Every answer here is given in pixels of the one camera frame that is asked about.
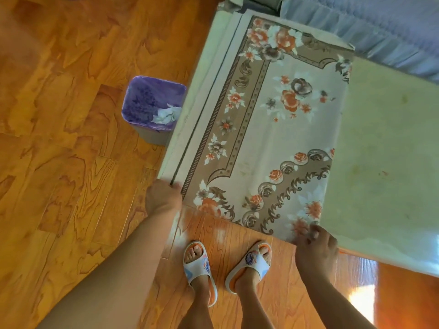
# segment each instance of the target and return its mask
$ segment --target purple object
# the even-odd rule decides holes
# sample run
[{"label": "purple object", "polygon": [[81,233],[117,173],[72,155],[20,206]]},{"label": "purple object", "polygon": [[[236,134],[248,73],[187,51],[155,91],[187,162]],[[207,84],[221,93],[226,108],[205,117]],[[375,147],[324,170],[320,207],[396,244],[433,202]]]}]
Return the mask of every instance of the purple object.
[{"label": "purple object", "polygon": [[151,130],[170,132],[176,121],[167,125],[152,122],[158,109],[167,109],[168,104],[181,107],[186,87],[183,84],[159,78],[136,76],[126,89],[122,105],[122,117],[126,122]]}]

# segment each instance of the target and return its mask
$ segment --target foot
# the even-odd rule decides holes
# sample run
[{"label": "foot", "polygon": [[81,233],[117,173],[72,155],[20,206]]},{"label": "foot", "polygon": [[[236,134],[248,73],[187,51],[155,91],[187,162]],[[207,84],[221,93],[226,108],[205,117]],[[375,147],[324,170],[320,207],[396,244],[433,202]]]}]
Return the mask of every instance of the foot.
[{"label": "foot", "polygon": [[[201,255],[203,255],[203,249],[199,245],[195,245],[186,252],[184,263],[193,262],[200,258]],[[210,298],[208,276],[198,276],[194,278],[190,285],[194,288],[195,298],[206,299],[206,304],[208,304]]]},{"label": "foot", "polygon": [[[271,264],[271,253],[269,252],[268,247],[262,246],[259,249],[259,252],[262,254],[264,260],[270,265]],[[235,289],[236,293],[239,294],[239,291],[245,291],[248,289],[256,289],[256,285],[260,282],[261,277],[259,273],[253,268],[245,268],[244,273],[241,277],[236,281]]]}]

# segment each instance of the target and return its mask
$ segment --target white slipper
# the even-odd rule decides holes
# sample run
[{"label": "white slipper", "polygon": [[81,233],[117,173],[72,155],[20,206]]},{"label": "white slipper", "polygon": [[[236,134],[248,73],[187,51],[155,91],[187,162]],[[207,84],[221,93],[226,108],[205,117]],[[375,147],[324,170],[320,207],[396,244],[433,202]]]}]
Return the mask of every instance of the white slipper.
[{"label": "white slipper", "polygon": [[261,247],[267,247],[268,252],[273,255],[271,251],[271,246],[268,243],[266,243],[265,241],[258,241],[257,243],[255,243],[228,274],[226,278],[227,291],[236,294],[236,292],[234,292],[236,281],[244,273],[243,269],[245,269],[246,267],[255,269],[259,273],[260,281],[262,280],[262,278],[264,278],[264,276],[270,269],[270,265],[266,262],[261,252],[259,251]]},{"label": "white slipper", "polygon": [[[195,261],[192,261],[190,263],[184,263],[184,257],[186,256],[186,253],[189,251],[190,248],[193,248],[196,245],[200,246],[201,249],[203,249],[203,254]],[[210,264],[209,259],[207,258],[206,248],[201,241],[193,241],[186,247],[183,255],[183,268],[189,285],[198,276],[207,275],[209,277],[208,281],[210,289],[210,299],[208,307],[212,307],[217,302],[218,290],[210,271]]]}]

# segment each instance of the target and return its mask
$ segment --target crumpled tissue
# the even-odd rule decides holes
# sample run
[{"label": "crumpled tissue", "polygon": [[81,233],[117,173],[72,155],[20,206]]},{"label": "crumpled tissue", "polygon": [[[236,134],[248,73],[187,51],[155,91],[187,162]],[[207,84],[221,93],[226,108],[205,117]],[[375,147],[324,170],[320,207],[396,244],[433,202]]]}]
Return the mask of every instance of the crumpled tissue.
[{"label": "crumpled tissue", "polygon": [[175,107],[168,104],[169,108],[158,109],[157,114],[152,119],[152,122],[157,124],[169,124],[173,121],[178,120],[178,117],[181,114],[181,107]]}]

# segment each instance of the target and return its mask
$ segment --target hand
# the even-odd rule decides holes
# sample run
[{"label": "hand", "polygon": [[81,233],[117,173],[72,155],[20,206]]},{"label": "hand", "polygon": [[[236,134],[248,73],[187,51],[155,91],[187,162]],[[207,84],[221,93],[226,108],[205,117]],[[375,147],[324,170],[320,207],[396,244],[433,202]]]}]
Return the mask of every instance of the hand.
[{"label": "hand", "polygon": [[181,210],[183,199],[180,194],[181,185],[174,183],[172,186],[168,181],[157,179],[146,190],[145,209],[148,215],[158,211]]},{"label": "hand", "polygon": [[337,239],[318,225],[311,225],[311,231],[318,232],[315,240],[309,240],[306,236],[297,238],[295,254],[297,269],[302,280],[309,276],[329,280],[338,254]]}]

